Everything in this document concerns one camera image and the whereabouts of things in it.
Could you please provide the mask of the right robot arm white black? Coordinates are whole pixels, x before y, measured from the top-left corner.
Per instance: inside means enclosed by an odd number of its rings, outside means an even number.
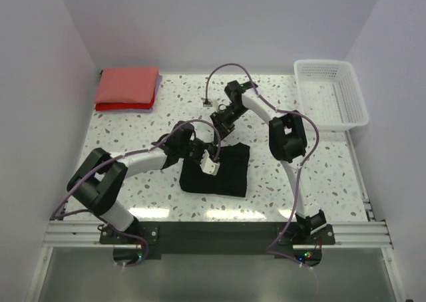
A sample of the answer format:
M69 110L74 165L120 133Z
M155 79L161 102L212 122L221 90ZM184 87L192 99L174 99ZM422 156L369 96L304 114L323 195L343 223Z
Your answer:
M294 214L298 229L304 236L311 235L324 228L327 222L310 188L302 182L302 166L308 147L302 116L296 110L283 113L274 110L256 94L256 87L250 82L240 84L236 80L226 85L224 92L230 99L229 105L216 105L210 115L218 131L214 142L218 143L229 136L234 131L234 123L247 111L252 111L263 120L268 125L270 152L283 166L295 196Z

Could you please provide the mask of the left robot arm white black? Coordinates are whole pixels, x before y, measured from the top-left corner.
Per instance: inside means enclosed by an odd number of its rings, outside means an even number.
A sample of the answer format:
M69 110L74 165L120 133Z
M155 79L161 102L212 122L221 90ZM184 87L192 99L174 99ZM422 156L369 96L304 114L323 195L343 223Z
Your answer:
M214 176L218 172L221 143L217 129L214 141L207 143L194 137L192 123L178 122L149 148L118 153L92 150L69 180L68 195L117 233L141 236L138 219L117 200L125 179L169 168L180 159L194 162L205 174Z

